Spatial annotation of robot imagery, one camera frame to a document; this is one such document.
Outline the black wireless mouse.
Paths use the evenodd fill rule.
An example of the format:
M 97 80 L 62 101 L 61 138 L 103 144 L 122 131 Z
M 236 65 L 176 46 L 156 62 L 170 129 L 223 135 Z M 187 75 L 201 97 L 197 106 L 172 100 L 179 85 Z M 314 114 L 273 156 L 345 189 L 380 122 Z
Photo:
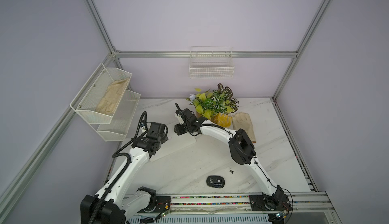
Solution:
M 207 186 L 216 189 L 222 189 L 225 186 L 225 179 L 221 176 L 211 175 L 206 179 Z

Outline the white laptop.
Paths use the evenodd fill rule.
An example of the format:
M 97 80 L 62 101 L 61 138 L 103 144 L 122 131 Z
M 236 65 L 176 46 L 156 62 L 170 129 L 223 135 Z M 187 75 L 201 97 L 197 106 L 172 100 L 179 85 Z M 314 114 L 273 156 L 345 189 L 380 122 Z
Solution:
M 168 125 L 168 140 L 163 143 L 161 145 L 161 148 L 156 152 L 156 154 L 151 157 L 151 162 L 155 162 L 166 156 L 170 156 L 196 143 L 196 138 L 194 136 L 191 136 L 189 133 L 177 135 L 174 132 L 175 125 L 176 123 L 171 123 Z

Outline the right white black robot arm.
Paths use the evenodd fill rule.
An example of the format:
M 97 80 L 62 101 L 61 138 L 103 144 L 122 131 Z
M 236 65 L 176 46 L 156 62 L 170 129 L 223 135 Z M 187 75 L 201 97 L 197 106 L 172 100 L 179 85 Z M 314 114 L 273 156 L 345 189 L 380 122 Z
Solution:
M 246 166 L 256 182 L 260 185 L 261 192 L 249 196 L 253 211 L 281 211 L 285 215 L 293 212 L 293 196 L 287 189 L 276 184 L 261 166 L 254 144 L 244 129 L 228 129 L 213 124 L 205 117 L 196 117 L 188 108 L 182 110 L 175 104 L 175 112 L 179 124 L 174 126 L 177 135 L 190 134 L 192 136 L 210 136 L 230 149 L 230 155 L 234 162 Z

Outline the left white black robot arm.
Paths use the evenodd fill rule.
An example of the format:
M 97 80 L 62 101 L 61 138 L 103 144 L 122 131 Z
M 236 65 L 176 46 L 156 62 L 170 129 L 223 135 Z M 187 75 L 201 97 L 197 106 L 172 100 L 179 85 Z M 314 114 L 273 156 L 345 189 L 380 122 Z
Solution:
M 141 114 L 134 138 L 112 155 L 126 160 L 95 195 L 86 195 L 81 201 L 82 224 L 126 224 L 138 212 L 156 210 L 153 189 L 142 186 L 132 197 L 125 195 L 142 167 L 168 140 L 167 134 L 166 125 L 147 123 L 147 112 Z

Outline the potted green plant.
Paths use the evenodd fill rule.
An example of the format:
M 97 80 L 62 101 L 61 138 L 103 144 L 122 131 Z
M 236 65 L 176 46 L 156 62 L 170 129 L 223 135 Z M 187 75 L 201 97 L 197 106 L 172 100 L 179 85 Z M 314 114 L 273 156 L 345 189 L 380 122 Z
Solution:
M 191 94 L 186 100 L 195 107 L 197 115 L 206 117 L 210 121 L 218 113 L 232 117 L 239 107 L 239 101 L 234 97 L 232 89 L 222 83 L 217 85 L 216 90 L 202 91 L 196 88 L 196 94 Z

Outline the yellow glass cup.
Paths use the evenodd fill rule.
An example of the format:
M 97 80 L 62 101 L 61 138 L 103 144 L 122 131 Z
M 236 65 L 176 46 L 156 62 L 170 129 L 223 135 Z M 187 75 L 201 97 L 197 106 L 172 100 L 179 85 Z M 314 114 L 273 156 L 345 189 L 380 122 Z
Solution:
M 232 117 L 223 113 L 218 113 L 213 117 L 212 122 L 221 127 L 229 128 L 232 124 Z

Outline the beige work glove on table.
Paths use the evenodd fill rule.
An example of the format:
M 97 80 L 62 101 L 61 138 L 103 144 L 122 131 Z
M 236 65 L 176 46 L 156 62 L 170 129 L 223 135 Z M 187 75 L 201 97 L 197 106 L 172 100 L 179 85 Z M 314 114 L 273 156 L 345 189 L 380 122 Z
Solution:
M 250 118 L 250 115 L 245 112 L 239 112 L 232 116 L 233 128 L 235 130 L 243 129 L 247 133 L 252 143 L 256 143 L 256 137 L 254 134 L 254 127 Z

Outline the beige glove in basket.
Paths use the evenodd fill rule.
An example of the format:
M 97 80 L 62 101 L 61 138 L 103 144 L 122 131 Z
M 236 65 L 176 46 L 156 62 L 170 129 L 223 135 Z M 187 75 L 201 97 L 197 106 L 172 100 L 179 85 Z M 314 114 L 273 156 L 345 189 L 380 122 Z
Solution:
M 95 110 L 101 114 L 113 115 L 119 105 L 123 93 L 128 86 L 129 81 L 129 78 L 113 81 L 107 87 L 104 96 L 97 104 Z

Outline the white two-tier wall basket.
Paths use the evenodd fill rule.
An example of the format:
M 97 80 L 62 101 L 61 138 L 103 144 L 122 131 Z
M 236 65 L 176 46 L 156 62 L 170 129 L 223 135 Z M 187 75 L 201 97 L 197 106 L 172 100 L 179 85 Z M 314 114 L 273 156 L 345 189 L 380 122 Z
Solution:
M 70 103 L 104 141 L 123 141 L 129 131 L 140 94 L 129 89 L 132 74 L 100 64 Z

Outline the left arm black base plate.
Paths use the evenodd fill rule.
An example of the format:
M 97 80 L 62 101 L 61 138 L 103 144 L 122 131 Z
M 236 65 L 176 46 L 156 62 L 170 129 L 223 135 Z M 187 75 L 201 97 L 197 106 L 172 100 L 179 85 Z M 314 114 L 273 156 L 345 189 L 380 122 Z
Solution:
M 170 196 L 156 196 L 152 197 L 146 195 L 137 200 L 133 206 L 136 213 L 160 213 L 168 209 L 171 205 Z

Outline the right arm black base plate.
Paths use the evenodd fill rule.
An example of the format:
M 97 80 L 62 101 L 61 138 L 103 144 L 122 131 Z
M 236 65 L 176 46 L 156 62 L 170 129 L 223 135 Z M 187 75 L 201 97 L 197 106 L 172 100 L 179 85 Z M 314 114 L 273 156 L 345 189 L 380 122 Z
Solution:
M 273 197 L 268 195 L 250 195 L 252 211 L 291 211 L 291 202 L 287 195 Z

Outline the aluminium front rail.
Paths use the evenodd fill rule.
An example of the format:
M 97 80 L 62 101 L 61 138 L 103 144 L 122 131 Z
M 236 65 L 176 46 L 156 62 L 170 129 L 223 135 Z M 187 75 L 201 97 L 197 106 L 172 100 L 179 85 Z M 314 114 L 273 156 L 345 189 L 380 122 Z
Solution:
M 251 210 L 249 196 L 251 194 L 218 194 L 218 195 L 172 195 L 171 205 L 160 213 L 136 213 L 150 218 L 150 223 L 156 223 L 169 213 L 174 214 L 239 214 Z M 339 224 L 341 221 L 335 208 L 325 193 L 308 192 L 293 193 L 293 212 L 285 215 L 281 211 L 259 211 L 270 215 L 270 222 L 276 224 L 288 223 L 291 217 L 299 213 L 323 212 L 331 223 Z

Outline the aluminium frame profiles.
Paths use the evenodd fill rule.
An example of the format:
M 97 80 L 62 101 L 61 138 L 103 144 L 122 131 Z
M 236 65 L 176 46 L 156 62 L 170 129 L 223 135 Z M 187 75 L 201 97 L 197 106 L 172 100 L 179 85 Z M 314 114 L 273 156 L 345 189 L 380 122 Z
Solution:
M 215 50 L 195 51 L 194 53 L 189 51 L 115 51 L 110 39 L 108 38 L 108 34 L 103 26 L 94 1 L 84 1 L 88 10 L 91 12 L 99 31 L 103 35 L 103 40 L 108 44 L 109 53 L 105 57 L 103 65 L 109 65 L 114 62 L 117 66 L 120 66 L 119 58 L 209 58 L 212 62 L 214 62 L 217 58 L 290 58 L 291 63 L 272 96 L 272 100 L 277 101 L 277 98 L 280 96 L 292 72 L 302 58 L 304 51 L 306 50 L 311 38 L 333 0 L 323 0 L 321 2 L 321 5 L 319 6 L 297 51 L 233 51 L 230 53 Z M 76 112 L 72 106 L 69 106 L 65 110 L 64 114 L 54 125 L 50 133 L 45 137 L 36 151 L 32 154 L 31 158 L 26 162 L 10 186 L 1 196 L 2 223 L 5 222 L 6 218 L 14 210 L 15 206 L 26 192 L 26 189 L 29 187 L 33 177 L 51 154 L 52 150 L 56 147 L 60 137 L 65 132 L 66 127 L 70 124 L 70 121 L 74 117 L 75 113 Z

